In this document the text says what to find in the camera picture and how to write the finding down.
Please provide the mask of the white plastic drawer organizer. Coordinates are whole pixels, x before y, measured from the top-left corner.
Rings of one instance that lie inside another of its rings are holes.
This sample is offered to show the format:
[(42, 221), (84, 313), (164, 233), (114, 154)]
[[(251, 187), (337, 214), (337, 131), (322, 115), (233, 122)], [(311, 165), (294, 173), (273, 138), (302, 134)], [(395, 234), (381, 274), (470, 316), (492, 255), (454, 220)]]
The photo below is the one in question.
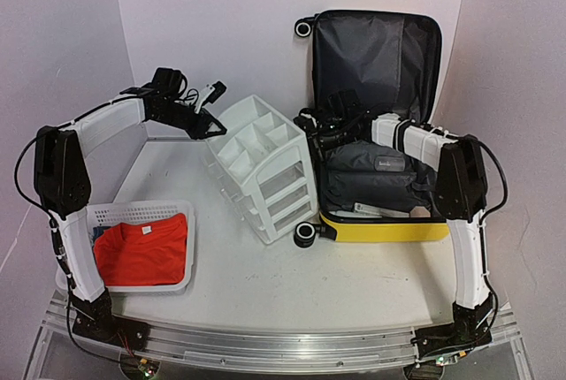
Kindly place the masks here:
[(318, 213), (305, 133), (257, 95), (218, 116), (227, 133), (205, 141), (203, 163), (220, 193), (270, 245)]

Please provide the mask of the yellow Pikachu hard-shell suitcase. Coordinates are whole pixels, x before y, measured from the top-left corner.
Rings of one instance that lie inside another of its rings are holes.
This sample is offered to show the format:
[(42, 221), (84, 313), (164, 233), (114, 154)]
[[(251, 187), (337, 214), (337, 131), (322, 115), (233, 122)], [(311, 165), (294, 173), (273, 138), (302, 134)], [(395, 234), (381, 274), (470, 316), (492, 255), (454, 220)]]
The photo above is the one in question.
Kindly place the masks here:
[[(432, 116), (440, 74), (442, 32), (437, 21), (414, 13), (329, 10), (298, 19), (298, 37), (311, 41), (313, 104), (308, 109), (340, 115), (339, 92), (356, 92), (360, 106), (375, 106), (426, 123)], [(368, 217), (335, 209), (325, 198), (325, 156), (310, 150), (317, 182), (319, 219), (294, 228), (294, 243), (316, 239), (341, 243), (426, 242), (444, 239), (445, 219), (433, 205), (435, 172), (407, 156), (417, 174), (412, 188), (430, 218)]]

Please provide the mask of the white perforated plastic basket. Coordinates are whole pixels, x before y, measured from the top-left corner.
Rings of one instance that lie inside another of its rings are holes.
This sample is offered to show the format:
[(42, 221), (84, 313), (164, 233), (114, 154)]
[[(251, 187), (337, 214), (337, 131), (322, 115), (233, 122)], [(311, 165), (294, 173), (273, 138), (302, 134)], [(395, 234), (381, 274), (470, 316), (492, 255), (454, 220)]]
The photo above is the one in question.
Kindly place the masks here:
[(195, 259), (195, 210), (185, 200), (88, 205), (58, 219), (64, 257), (82, 300), (178, 294)]

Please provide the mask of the orange garment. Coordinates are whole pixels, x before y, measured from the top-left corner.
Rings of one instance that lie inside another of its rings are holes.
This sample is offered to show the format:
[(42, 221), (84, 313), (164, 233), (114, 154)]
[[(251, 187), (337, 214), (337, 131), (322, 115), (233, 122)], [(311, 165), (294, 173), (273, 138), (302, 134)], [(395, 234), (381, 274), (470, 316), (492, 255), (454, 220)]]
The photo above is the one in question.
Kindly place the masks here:
[(107, 286), (176, 285), (185, 277), (187, 233), (181, 213), (112, 226), (94, 243), (98, 272)]

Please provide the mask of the blue garment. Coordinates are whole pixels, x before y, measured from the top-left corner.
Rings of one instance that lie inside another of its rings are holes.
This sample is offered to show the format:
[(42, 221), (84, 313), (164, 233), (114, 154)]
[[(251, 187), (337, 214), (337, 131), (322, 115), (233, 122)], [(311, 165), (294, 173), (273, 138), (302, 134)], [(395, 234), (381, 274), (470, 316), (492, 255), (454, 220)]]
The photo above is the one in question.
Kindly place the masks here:
[(110, 229), (110, 226), (95, 226), (93, 228), (93, 235), (92, 235), (92, 243), (95, 243), (98, 238), (100, 238), (107, 230)]

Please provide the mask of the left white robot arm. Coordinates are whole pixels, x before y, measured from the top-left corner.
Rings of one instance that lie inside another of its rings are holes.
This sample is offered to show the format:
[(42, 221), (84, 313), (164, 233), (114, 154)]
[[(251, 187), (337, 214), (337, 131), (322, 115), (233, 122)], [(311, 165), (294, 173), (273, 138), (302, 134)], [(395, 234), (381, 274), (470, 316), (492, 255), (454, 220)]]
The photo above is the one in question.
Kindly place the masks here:
[(67, 333), (121, 347), (134, 353), (145, 349), (149, 325), (112, 313), (111, 294), (96, 267), (88, 227), (91, 182), (86, 157), (98, 146), (146, 121), (184, 131), (192, 140), (226, 134), (226, 127), (206, 110), (226, 92), (218, 80), (188, 97), (187, 77), (179, 70), (159, 67), (152, 80), (119, 95), (62, 125), (46, 125), (28, 142), (34, 150), (34, 190), (31, 205), (49, 220), (51, 243), (65, 275)]

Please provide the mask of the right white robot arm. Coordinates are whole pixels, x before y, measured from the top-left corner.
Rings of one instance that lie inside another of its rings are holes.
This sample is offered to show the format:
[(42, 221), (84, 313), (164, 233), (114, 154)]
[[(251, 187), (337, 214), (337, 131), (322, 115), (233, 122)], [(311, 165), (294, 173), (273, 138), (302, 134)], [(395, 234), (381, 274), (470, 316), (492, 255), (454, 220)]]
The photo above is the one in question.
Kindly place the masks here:
[(409, 156), (436, 174), (433, 205), (445, 219), (452, 240), (456, 293), (452, 322), (415, 331), (411, 343), (417, 349), (416, 361), (441, 366), (489, 344), (500, 299), (489, 278), (486, 219), (506, 204), (509, 188), (502, 188), (500, 203), (488, 207), (483, 157), (489, 156), (497, 169), (500, 162), (473, 135), (454, 135), (380, 106), (363, 109), (353, 90), (337, 96), (347, 103), (340, 115), (304, 108), (294, 118), (318, 161), (332, 148), (365, 140)]

